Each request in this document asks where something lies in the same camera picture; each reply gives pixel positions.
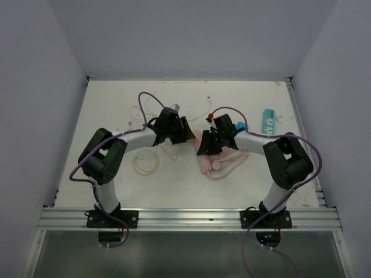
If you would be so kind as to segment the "blue plug adapter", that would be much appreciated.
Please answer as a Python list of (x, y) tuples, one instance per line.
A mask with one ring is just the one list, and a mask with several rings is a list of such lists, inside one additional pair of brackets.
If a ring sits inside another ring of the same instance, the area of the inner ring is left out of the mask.
[(236, 129), (239, 130), (239, 129), (248, 129), (248, 125), (245, 124), (245, 122), (238, 122), (236, 125), (235, 125)]

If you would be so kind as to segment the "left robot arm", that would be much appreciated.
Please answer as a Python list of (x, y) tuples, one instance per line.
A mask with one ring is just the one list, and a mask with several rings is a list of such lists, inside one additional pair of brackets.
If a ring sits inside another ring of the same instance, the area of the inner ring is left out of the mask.
[(98, 129), (78, 158), (82, 169), (93, 187), (96, 207), (102, 212), (100, 221), (107, 227), (119, 224), (120, 203), (115, 194), (114, 178), (125, 153), (144, 147), (154, 147), (169, 139), (174, 144), (194, 140), (185, 116), (179, 116), (172, 108), (165, 107), (158, 117), (152, 118), (137, 130), (114, 134), (105, 128)]

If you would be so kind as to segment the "pink power strip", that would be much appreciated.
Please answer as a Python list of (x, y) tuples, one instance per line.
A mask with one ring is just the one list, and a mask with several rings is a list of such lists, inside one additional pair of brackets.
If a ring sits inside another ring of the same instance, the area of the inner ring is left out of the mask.
[(202, 140), (193, 142), (193, 145), (194, 145), (196, 158), (198, 160), (200, 171), (201, 171), (202, 174), (206, 174), (206, 173), (208, 173), (212, 170), (212, 165), (210, 163), (210, 159), (209, 159), (208, 156), (197, 155), (197, 153), (199, 151), (199, 148), (201, 146), (201, 142), (202, 142)]

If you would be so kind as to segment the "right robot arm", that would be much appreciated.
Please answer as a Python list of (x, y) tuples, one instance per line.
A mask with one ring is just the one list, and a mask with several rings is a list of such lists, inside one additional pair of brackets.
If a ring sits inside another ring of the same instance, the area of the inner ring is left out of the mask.
[(265, 157), (273, 183), (267, 196), (261, 201), (258, 220), (262, 226), (272, 227), (279, 220), (279, 214), (286, 208), (289, 193), (294, 186), (306, 180), (314, 166), (292, 133), (269, 136), (253, 133), (247, 127), (237, 128), (229, 115), (206, 118), (209, 130), (202, 132), (197, 156), (212, 156), (222, 153), (226, 147), (248, 151)]

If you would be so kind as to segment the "teal power strip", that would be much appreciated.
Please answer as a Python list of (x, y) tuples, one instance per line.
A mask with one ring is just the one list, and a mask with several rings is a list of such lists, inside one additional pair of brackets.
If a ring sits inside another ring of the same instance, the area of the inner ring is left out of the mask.
[(263, 111), (261, 132), (267, 135), (275, 134), (275, 111), (266, 108)]

